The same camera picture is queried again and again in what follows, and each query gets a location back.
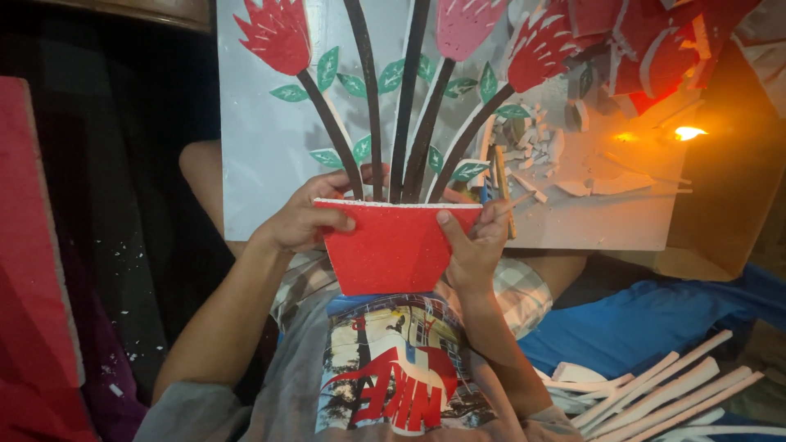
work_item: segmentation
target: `flame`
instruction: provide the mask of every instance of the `flame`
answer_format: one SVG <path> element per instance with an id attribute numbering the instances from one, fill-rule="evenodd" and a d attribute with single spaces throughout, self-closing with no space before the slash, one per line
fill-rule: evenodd
<path id="1" fill-rule="evenodd" d="M 674 137 L 677 141 L 686 142 L 694 139 L 698 135 L 706 135 L 707 132 L 702 131 L 696 127 L 678 127 L 674 130 Z"/>

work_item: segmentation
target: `flower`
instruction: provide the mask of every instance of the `flower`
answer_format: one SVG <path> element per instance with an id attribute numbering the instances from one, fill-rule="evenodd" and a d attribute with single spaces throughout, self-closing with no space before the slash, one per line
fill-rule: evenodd
<path id="1" fill-rule="evenodd" d="M 248 39 L 240 40 L 243 46 L 282 74 L 295 76 L 308 68 L 311 40 L 303 0 L 263 0 L 262 6 L 244 1 L 251 23 L 234 16 Z"/>
<path id="2" fill-rule="evenodd" d="M 444 57 L 466 60 L 494 30 L 507 5 L 502 0 L 439 0 L 437 49 Z"/>
<path id="3" fill-rule="evenodd" d="M 525 18 L 513 38 L 508 82 L 519 94 L 567 71 L 562 60 L 584 48 L 573 38 L 566 2 L 554 2 Z"/>

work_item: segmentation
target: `red foam vase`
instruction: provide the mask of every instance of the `red foam vase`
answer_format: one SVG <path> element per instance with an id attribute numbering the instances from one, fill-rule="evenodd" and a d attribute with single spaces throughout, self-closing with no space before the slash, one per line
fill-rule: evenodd
<path id="1" fill-rule="evenodd" d="M 448 210 L 468 232 L 480 204 L 388 204 L 317 199 L 355 221 L 351 232 L 323 232 L 330 261 L 347 296 L 419 293 L 434 289 L 450 260 L 436 215 Z"/>

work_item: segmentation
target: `stem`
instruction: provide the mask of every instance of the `stem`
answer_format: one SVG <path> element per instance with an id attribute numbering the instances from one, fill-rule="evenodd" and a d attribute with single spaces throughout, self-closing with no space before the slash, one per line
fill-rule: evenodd
<path id="1" fill-rule="evenodd" d="M 374 188 L 374 201 L 382 201 L 382 136 L 380 134 L 380 95 L 376 87 L 376 73 L 374 72 L 374 54 L 371 50 L 369 29 L 365 24 L 365 15 L 360 6 L 360 0 L 344 0 L 347 8 L 349 22 L 352 25 L 354 42 L 358 45 L 360 65 L 363 67 L 365 77 L 365 90 L 369 102 L 369 129 L 371 131 L 371 169 L 373 171 L 372 183 Z"/>
<path id="2" fill-rule="evenodd" d="M 428 191 L 428 196 L 426 196 L 428 203 L 439 202 L 439 198 L 441 198 L 443 192 L 445 192 L 445 188 L 447 187 L 453 172 L 456 170 L 456 166 L 458 166 L 461 158 L 464 157 L 464 153 L 467 151 L 469 143 L 472 142 L 472 139 L 483 126 L 483 123 L 485 123 L 486 120 L 488 120 L 488 118 L 494 114 L 494 111 L 496 111 L 499 106 L 501 106 L 502 103 L 504 103 L 505 100 L 510 98 L 514 93 L 515 91 L 513 90 L 513 87 L 510 86 L 510 83 L 505 84 L 489 100 L 489 102 L 487 102 L 480 109 L 480 112 L 476 113 L 474 116 L 469 117 L 469 121 L 466 123 L 466 128 L 461 132 L 461 135 L 455 139 L 453 145 L 447 151 L 442 172 L 440 172 L 439 176 L 436 177 L 432 182 L 432 187 Z"/>
<path id="3" fill-rule="evenodd" d="M 421 197 L 421 187 L 418 186 L 418 183 L 423 183 L 425 165 L 428 161 L 428 147 L 432 142 L 437 113 L 439 113 L 439 106 L 442 104 L 445 89 L 455 67 L 456 61 L 449 58 L 443 57 L 439 61 L 437 78 L 432 81 L 426 96 L 426 107 L 418 117 L 410 158 L 406 163 L 406 177 L 401 198 L 403 203 L 414 204 Z"/>
<path id="4" fill-rule="evenodd" d="M 404 72 L 401 80 L 401 93 L 396 104 L 395 140 L 391 156 L 391 184 L 387 200 L 393 204 L 401 201 L 404 186 L 404 163 L 406 162 L 406 141 L 410 132 L 410 117 L 415 98 L 417 69 L 421 62 L 421 47 L 428 22 L 428 7 L 431 0 L 410 3 L 410 25 L 407 31 L 407 44 L 404 52 Z"/>
<path id="5" fill-rule="evenodd" d="M 358 164 L 352 156 L 352 148 L 349 146 L 347 137 L 344 136 L 341 126 L 336 121 L 336 117 L 331 112 L 330 106 L 319 91 L 317 84 L 314 83 L 314 79 L 311 78 L 311 74 L 308 73 L 308 69 L 306 68 L 300 71 L 297 75 L 297 79 L 303 84 L 303 89 L 306 90 L 308 97 L 311 98 L 311 102 L 314 103 L 317 114 L 319 114 L 319 118 L 322 119 L 322 124 L 325 125 L 325 129 L 328 131 L 330 141 L 333 142 L 333 147 L 336 148 L 336 152 L 339 154 L 341 164 L 344 170 L 347 171 L 354 199 L 363 201 L 363 180 L 360 176 Z"/>

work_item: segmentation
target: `foam board artwork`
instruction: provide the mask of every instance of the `foam board artwork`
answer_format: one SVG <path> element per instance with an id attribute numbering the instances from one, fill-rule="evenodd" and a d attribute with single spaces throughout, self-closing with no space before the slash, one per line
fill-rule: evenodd
<path id="1" fill-rule="evenodd" d="M 355 221 L 352 232 L 324 232 L 341 293 L 347 296 L 433 290 L 450 260 L 437 212 L 450 210 L 467 232 L 483 208 L 322 199 L 314 205 L 338 208 Z"/>

